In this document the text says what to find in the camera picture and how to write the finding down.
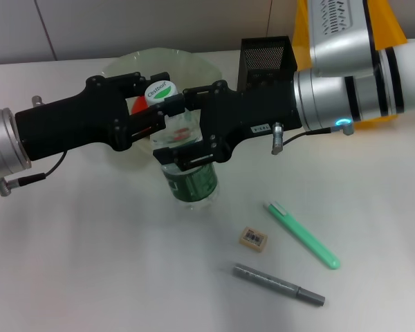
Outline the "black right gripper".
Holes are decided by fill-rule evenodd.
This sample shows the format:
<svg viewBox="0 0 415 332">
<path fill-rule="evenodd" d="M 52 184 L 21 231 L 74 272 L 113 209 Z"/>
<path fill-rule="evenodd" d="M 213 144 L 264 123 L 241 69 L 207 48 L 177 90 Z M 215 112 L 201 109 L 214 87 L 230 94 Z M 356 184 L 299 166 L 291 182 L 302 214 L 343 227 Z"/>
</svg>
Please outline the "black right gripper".
<svg viewBox="0 0 415 332">
<path fill-rule="evenodd" d="M 225 163 L 241 142 L 272 133 L 278 122 L 284 130 L 302 126 L 292 81 L 249 91 L 233 91 L 225 80 L 183 90 L 186 108 L 201 108 L 203 144 L 153 150 L 161 165 L 187 171 L 210 163 Z"/>
</svg>

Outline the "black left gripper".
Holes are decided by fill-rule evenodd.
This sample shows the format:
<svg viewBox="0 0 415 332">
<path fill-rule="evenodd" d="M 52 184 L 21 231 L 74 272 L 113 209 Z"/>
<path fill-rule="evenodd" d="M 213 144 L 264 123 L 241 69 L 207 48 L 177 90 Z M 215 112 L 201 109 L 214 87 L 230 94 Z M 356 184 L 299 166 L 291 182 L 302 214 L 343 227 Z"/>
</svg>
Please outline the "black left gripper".
<svg viewBox="0 0 415 332">
<path fill-rule="evenodd" d="M 129 114 L 126 99 L 145 94 L 158 81 L 170 81 L 168 72 L 149 79 L 140 72 L 114 77 L 96 75 L 79 94 L 15 114 L 17 131 L 31 161 L 91 143 L 124 151 L 133 142 L 166 128 L 165 116 L 185 111 L 182 94 Z"/>
</svg>

